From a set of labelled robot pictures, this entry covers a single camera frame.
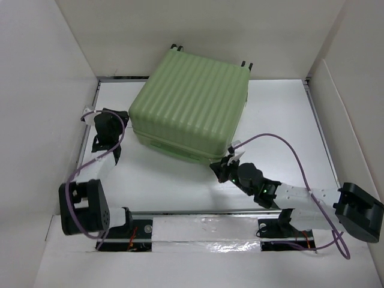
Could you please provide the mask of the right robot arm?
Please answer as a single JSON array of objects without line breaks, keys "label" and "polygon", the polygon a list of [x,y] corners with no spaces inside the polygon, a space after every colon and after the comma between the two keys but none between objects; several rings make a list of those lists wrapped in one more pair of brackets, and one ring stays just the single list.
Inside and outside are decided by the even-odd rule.
[{"label": "right robot arm", "polygon": [[345,182],[338,189],[308,191],[270,180],[253,163],[230,157],[209,167],[220,183],[230,181],[259,206],[279,209],[277,229],[284,236],[297,230],[335,229],[367,243],[380,239],[383,203],[356,184]]}]

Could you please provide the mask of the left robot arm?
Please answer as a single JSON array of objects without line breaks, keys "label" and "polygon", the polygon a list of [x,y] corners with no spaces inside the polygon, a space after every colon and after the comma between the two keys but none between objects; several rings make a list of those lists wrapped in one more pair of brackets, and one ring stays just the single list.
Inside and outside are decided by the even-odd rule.
[{"label": "left robot arm", "polygon": [[59,187],[62,231],[65,235],[83,234],[91,239],[97,238],[93,233],[104,236],[113,231],[127,238],[134,229],[131,212],[127,207],[109,208],[102,180],[120,159],[128,112],[103,108],[84,113],[80,120],[93,126],[96,135],[88,159]]}]

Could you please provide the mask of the green hard-shell suitcase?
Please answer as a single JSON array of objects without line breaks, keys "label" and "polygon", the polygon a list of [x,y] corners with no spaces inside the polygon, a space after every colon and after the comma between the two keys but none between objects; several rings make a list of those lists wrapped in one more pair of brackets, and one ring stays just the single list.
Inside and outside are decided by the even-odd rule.
[{"label": "green hard-shell suitcase", "polygon": [[128,110],[138,141],[184,161],[220,160],[247,103],[252,67],[171,45]]}]

